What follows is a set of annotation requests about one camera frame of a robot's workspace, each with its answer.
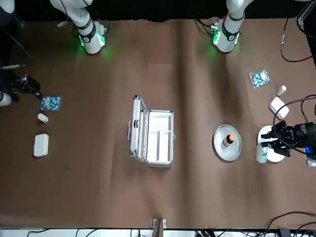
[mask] open metal case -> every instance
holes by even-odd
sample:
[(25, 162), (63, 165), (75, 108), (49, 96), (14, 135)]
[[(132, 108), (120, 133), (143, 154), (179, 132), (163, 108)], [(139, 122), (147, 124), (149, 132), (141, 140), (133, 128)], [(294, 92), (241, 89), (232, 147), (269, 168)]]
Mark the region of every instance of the open metal case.
[(129, 155), (153, 167), (170, 167), (173, 160), (173, 111), (149, 110), (140, 95), (134, 96), (133, 119), (127, 138)]

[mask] green led light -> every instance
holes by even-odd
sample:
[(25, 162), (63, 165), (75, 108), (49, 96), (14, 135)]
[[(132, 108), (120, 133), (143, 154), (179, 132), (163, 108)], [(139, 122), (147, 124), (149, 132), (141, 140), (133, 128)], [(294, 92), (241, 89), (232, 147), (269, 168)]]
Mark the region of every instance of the green led light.
[(104, 46), (105, 45), (105, 38), (104, 38), (104, 36), (101, 36), (101, 35), (97, 34), (97, 37), (99, 39), (99, 42), (100, 42), (101, 46)]
[(220, 31), (216, 32), (216, 34), (213, 37), (213, 44), (214, 45), (217, 45), (220, 36), (221, 36)]
[[(100, 45), (101, 45), (101, 46), (104, 46), (104, 45), (105, 45), (105, 38), (104, 38), (104, 36), (97, 35), (97, 37), (98, 37), (98, 40), (99, 40), (99, 42), (100, 42)], [(83, 41), (82, 41), (82, 39), (81, 39), (80, 36), (79, 36), (79, 39), (80, 39), (80, 42), (81, 42), (81, 46), (84, 47)]]
[(83, 42), (82, 42), (82, 39), (81, 39), (80, 36), (79, 36), (79, 39), (80, 39), (80, 42), (81, 42), (81, 46), (84, 47)]
[(235, 45), (236, 45), (236, 44), (237, 44), (237, 42), (238, 42), (238, 37), (239, 37), (239, 33), (238, 33), (238, 35), (236, 36)]

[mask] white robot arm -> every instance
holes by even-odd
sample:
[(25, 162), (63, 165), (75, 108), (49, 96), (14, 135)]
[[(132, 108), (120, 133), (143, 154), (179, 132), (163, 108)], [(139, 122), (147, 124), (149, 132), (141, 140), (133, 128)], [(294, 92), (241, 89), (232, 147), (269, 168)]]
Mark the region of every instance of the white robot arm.
[(73, 21), (79, 32), (81, 44), (88, 54), (96, 54), (105, 46), (107, 29), (97, 21), (92, 21), (85, 7), (93, 0), (50, 0), (54, 8), (64, 12)]
[(240, 27), (245, 19), (245, 9), (254, 0), (226, 0), (226, 19), (220, 19), (213, 26), (213, 44), (224, 53), (233, 50), (237, 43)]

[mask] white box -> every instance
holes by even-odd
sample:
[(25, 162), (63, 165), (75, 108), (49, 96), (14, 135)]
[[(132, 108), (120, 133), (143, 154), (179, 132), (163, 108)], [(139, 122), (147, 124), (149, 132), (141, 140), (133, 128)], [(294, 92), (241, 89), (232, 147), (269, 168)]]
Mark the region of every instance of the white box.
[(48, 154), (48, 139), (47, 134), (39, 134), (35, 136), (34, 141), (34, 156), (43, 157)]
[[(281, 101), (280, 98), (276, 97), (274, 98), (274, 100), (271, 102), (271, 104), (269, 105), (269, 108), (272, 110), (272, 112), (275, 114), (276, 111), (278, 111), (285, 103), (283, 101)], [(287, 106), (283, 107), (278, 114), (276, 115), (279, 119), (284, 119), (285, 116), (288, 114), (289, 112), (289, 108)]]

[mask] case handle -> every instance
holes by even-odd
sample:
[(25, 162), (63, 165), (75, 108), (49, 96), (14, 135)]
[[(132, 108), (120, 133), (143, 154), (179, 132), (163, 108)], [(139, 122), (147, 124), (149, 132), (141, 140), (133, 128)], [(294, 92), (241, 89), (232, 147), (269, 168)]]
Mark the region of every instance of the case handle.
[(128, 128), (127, 128), (127, 139), (128, 139), (128, 141), (130, 142), (130, 138), (129, 138), (129, 136), (130, 136), (130, 123), (132, 122), (132, 120), (130, 120), (129, 122), (128, 122)]

